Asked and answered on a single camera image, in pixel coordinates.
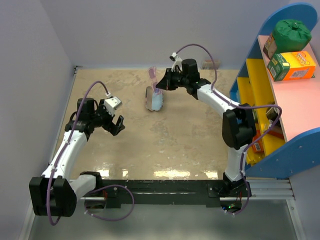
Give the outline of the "printed glasses case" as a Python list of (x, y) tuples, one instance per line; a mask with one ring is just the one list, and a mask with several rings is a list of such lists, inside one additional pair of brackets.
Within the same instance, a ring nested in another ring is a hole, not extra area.
[(158, 112), (164, 104), (164, 94), (162, 90), (147, 86), (145, 90), (145, 107), (151, 112)]

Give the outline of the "pink transparent sunglasses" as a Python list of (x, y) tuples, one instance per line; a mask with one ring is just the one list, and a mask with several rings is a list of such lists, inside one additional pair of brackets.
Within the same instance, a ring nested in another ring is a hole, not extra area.
[(153, 92), (155, 94), (158, 94), (160, 92), (160, 90), (156, 87), (156, 85), (158, 84), (157, 67), (156, 66), (150, 67), (148, 69), (148, 75), (149, 75), (149, 78), (151, 80), (151, 86), (152, 86)]

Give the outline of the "light blue cleaning cloth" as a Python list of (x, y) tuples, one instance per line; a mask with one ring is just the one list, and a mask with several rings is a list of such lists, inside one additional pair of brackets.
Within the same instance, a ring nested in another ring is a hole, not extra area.
[(151, 98), (151, 110), (152, 111), (160, 111), (163, 107), (164, 102), (164, 95), (162, 91), (159, 91), (159, 93), (152, 93)]

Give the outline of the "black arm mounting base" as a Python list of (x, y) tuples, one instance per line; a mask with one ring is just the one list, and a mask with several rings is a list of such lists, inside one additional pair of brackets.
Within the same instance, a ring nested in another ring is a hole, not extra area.
[(230, 182), (226, 179), (203, 180), (130, 180), (103, 179), (94, 192), (84, 197), (104, 198), (109, 209), (121, 205), (202, 205), (219, 208), (223, 199), (251, 197), (250, 184), (243, 180)]

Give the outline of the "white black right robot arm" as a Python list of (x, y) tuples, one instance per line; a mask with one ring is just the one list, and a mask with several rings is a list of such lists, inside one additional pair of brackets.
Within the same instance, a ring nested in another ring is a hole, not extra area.
[(165, 91), (185, 88), (193, 96), (213, 110), (222, 119), (222, 139), (228, 147), (227, 167), (224, 172), (228, 181), (223, 183), (223, 192), (235, 196), (241, 186), (238, 181), (245, 177), (244, 165), (247, 147), (257, 134), (251, 106), (235, 102), (212, 87), (210, 81), (200, 76), (195, 59), (178, 58), (167, 68), (156, 87)]

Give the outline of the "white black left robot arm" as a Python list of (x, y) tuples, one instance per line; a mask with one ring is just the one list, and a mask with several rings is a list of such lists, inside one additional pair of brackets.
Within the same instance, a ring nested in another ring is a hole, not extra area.
[(65, 125), (56, 155), (41, 176), (33, 177), (29, 182), (35, 215), (70, 217), (77, 202), (87, 193), (99, 196), (103, 192), (104, 184), (98, 172), (85, 171), (75, 180), (71, 180), (70, 175), (82, 148), (96, 128), (103, 128), (113, 136), (125, 129), (122, 115), (113, 123), (116, 110), (121, 105), (122, 101), (116, 96), (100, 101), (91, 97), (78, 99), (77, 110)]

